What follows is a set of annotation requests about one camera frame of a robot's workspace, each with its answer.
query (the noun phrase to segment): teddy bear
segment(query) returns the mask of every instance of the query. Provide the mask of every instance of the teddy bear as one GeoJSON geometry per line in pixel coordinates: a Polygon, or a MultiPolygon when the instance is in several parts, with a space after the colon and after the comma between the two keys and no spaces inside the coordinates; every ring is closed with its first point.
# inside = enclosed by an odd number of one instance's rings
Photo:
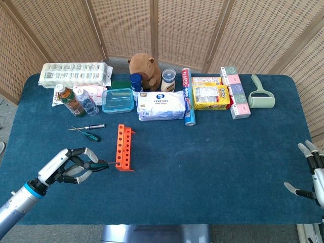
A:
{"type": "Polygon", "coordinates": [[[135,54],[128,59],[130,73],[138,73],[142,76],[143,89],[156,91],[161,84],[161,70],[154,58],[146,53],[135,54]]]}

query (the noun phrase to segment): clear plastic bottle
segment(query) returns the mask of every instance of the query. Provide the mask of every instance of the clear plastic bottle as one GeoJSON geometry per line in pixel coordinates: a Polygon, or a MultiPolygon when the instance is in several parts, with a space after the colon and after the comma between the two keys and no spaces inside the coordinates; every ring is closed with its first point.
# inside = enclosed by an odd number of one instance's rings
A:
{"type": "Polygon", "coordinates": [[[87,114],[76,100],[73,90],[65,88],[62,84],[56,85],[54,90],[58,92],[58,97],[73,115],[82,117],[87,114]]]}
{"type": "Polygon", "coordinates": [[[80,105],[86,110],[86,113],[88,115],[96,115],[99,112],[99,108],[97,107],[96,103],[93,101],[92,97],[89,95],[89,93],[82,89],[81,87],[78,87],[75,90],[76,99],[80,103],[80,105]]]}

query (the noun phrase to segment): gray floor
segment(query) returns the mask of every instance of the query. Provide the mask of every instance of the gray floor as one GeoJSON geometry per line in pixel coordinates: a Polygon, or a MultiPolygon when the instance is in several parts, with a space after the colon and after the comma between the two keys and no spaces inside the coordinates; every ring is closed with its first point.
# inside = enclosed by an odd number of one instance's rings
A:
{"type": "MultiPolygon", "coordinates": [[[[129,72],[126,59],[111,58],[108,64],[114,73],[129,72]]],[[[162,70],[170,67],[181,72],[182,69],[169,64],[159,65],[162,70]]],[[[16,108],[0,98],[0,141],[8,142],[15,114],[16,108]]],[[[8,197],[13,189],[8,188],[8,197]]],[[[16,225],[1,242],[99,242],[101,232],[102,225],[16,225]]],[[[296,225],[213,225],[211,232],[213,243],[299,242],[296,225]]]]}

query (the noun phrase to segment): blue table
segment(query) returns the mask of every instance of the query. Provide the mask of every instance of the blue table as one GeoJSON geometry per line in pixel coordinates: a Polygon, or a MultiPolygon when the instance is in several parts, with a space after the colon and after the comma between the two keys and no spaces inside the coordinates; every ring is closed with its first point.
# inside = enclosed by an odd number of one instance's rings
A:
{"type": "MultiPolygon", "coordinates": [[[[193,74],[193,76],[210,74],[193,74]]],[[[112,80],[127,80],[114,74],[112,80]]],[[[310,139],[295,84],[284,75],[259,75],[274,93],[273,109],[253,109],[232,120],[229,110],[196,111],[196,126],[183,120],[139,121],[136,110],[78,118],[63,106],[51,107],[53,89],[25,85],[0,167],[0,200],[19,189],[63,148],[91,148],[115,161],[117,126],[132,136],[132,173],[114,167],[80,185],[55,183],[22,224],[265,224],[318,222],[315,202],[292,195],[288,181],[310,189],[312,180],[297,143],[310,139]],[[88,141],[70,126],[106,123],[88,141]]],[[[240,75],[248,95],[251,75],[240,75]]],[[[181,75],[176,76],[181,90],[181,75]]]]}

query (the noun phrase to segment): white bottle cap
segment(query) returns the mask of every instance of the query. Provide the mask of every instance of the white bottle cap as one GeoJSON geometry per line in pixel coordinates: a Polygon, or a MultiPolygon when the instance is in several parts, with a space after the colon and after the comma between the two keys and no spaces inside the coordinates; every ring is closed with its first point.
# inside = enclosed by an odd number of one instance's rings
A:
{"type": "Polygon", "coordinates": [[[75,94],[78,95],[78,96],[82,95],[83,92],[84,92],[84,89],[81,88],[81,87],[77,87],[77,88],[75,89],[75,94]]]}
{"type": "Polygon", "coordinates": [[[55,86],[54,91],[62,93],[62,92],[65,91],[65,86],[62,85],[62,84],[58,84],[58,85],[55,86]]]}

